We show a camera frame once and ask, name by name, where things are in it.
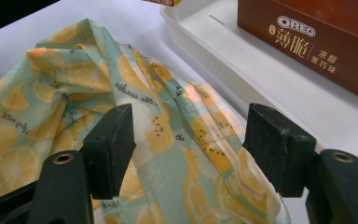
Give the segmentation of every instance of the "cloth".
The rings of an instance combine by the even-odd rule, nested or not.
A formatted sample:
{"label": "cloth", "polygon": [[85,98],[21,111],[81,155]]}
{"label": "cloth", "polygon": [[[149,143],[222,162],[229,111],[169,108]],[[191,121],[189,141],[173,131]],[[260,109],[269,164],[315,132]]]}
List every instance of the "cloth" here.
{"label": "cloth", "polygon": [[280,197],[218,93],[89,19],[37,43],[0,79],[0,196],[36,181],[49,155],[81,149],[123,104],[132,104],[137,147],[119,197],[92,200],[96,223],[274,221]]}

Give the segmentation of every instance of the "cardboard box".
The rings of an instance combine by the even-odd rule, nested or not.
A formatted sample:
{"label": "cardboard box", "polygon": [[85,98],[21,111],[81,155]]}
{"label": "cardboard box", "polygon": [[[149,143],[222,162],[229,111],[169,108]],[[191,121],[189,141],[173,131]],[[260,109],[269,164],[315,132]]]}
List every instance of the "cardboard box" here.
{"label": "cardboard box", "polygon": [[358,0],[239,0],[238,26],[358,95]]}

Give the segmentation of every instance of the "white table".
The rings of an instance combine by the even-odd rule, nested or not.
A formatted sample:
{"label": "white table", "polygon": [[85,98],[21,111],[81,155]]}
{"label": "white table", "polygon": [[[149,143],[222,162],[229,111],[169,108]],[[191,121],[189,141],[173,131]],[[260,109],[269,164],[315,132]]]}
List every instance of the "white table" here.
{"label": "white table", "polygon": [[[22,57],[27,49],[33,48],[36,42],[89,18],[104,25],[117,42],[131,44],[143,55],[155,57],[163,65],[181,74],[184,79],[194,82],[208,80],[216,90],[224,89],[223,84],[214,78],[213,74],[172,41],[166,22],[160,15],[160,8],[161,5],[142,0],[61,0],[0,29],[0,77]],[[269,49],[263,42],[255,43],[263,50],[267,48],[273,51],[271,55],[278,58],[276,61],[268,59],[272,63],[286,62],[287,59],[283,55]],[[310,72],[296,63],[294,67],[306,73]],[[339,123],[336,129],[334,126],[327,128],[328,134],[325,140],[330,147],[348,151],[358,157],[358,97],[323,78],[310,78],[308,82],[302,84],[316,85],[317,89],[321,90],[318,97],[325,96],[325,99],[328,99],[329,102],[324,102],[320,106],[327,103],[331,105],[309,117],[326,120],[327,126]],[[265,85],[268,87],[271,83],[266,82]],[[221,94],[230,97],[227,92]],[[287,99],[284,95],[275,95],[275,97],[278,99],[286,97],[286,100],[299,104],[299,108],[304,104],[296,98],[296,95],[293,95],[293,99]],[[304,204],[306,196],[305,191],[302,199],[284,199],[294,223],[308,222]]]}

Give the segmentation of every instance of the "lemon print fabric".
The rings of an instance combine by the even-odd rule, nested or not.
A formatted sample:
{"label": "lemon print fabric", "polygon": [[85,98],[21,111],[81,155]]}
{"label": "lemon print fabric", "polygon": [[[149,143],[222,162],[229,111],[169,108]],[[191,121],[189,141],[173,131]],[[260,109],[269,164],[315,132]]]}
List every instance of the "lemon print fabric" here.
{"label": "lemon print fabric", "polygon": [[0,197],[37,181],[48,156],[81,149],[123,104],[136,149],[119,195],[92,199],[95,223],[273,223],[285,211],[213,87],[186,82],[89,19],[36,43],[0,79]]}

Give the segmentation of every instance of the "table surface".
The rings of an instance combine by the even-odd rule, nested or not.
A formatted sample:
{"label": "table surface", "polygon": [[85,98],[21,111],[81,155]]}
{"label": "table surface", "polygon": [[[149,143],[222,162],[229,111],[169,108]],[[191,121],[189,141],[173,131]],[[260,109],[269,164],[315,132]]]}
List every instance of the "table surface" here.
{"label": "table surface", "polygon": [[[160,15],[160,9],[161,5],[142,0],[61,0],[0,29],[0,77],[38,41],[89,18],[105,26],[117,42],[131,44],[143,55],[156,58],[184,79],[199,83],[208,80],[213,87],[221,89],[219,85],[222,84],[213,79],[213,74],[198,62],[191,60],[192,56],[172,41],[167,24]],[[264,48],[264,43],[259,44],[260,48]],[[348,95],[348,99],[339,98],[332,104],[337,103],[340,106],[342,102],[348,101],[358,116],[358,97]],[[321,114],[315,116],[324,117],[324,111],[325,109],[321,110]],[[358,125],[355,124],[358,118],[345,119],[353,120],[346,122],[349,130],[358,129]],[[345,136],[342,141],[334,139],[333,142],[336,144],[332,147],[358,156],[358,132],[351,132],[351,135],[355,136],[351,137],[350,144],[347,144],[348,136]],[[284,199],[294,223],[308,222],[305,196],[302,199]]]}

